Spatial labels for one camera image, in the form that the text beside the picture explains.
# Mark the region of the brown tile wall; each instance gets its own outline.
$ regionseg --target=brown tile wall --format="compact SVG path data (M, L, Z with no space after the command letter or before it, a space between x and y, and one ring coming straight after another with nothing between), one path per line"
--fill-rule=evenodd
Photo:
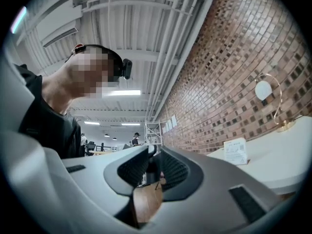
M276 129L279 88L255 97L255 77L273 75L283 91L279 119L312 114L312 63L299 28L279 0L214 0L160 112L178 126L164 144L207 154L232 138Z

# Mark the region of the person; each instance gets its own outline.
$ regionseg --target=person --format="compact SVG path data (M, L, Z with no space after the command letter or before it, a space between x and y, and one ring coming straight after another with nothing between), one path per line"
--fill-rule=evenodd
M80 154L79 155L84 155L85 150L86 150L86 142L87 142L87 137L84 135L84 133L81 134L81 139L80 139Z
M120 56L101 45L78 44L50 76L36 76L23 65L15 66L35 97L19 132L54 149L60 158L84 156L80 126L68 109L75 99L90 97L98 88L118 82L124 69Z
M135 135L133 136L133 140L132 140L133 146L139 146L139 144L138 144L138 137L139 136L140 136L139 133L135 133Z

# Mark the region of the ceiling light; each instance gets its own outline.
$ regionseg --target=ceiling light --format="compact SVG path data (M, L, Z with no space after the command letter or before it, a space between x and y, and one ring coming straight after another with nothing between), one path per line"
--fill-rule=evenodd
M139 96L141 90L116 90L107 94L108 96Z
M88 125L99 125L98 122L90 122L90 121L85 121L84 124L88 124Z
M140 123L122 123L123 126L139 126Z
M16 29L18 28L18 25L20 24L23 17L26 15L26 7L23 7L18 15L16 16L12 26L11 26L11 32L14 34L16 32Z

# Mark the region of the white lamp shade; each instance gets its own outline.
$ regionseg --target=white lamp shade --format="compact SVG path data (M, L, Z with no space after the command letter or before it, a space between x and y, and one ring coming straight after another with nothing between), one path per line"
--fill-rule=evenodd
M272 93L272 87L271 85L265 81L262 80L258 82L258 84L255 87L255 95L260 99L264 100L266 97L268 97Z

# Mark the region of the neck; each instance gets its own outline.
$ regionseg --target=neck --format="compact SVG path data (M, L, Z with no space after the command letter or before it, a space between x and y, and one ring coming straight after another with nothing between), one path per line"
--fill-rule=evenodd
M76 96L69 76L64 72L42 78L42 98L57 113L65 115Z

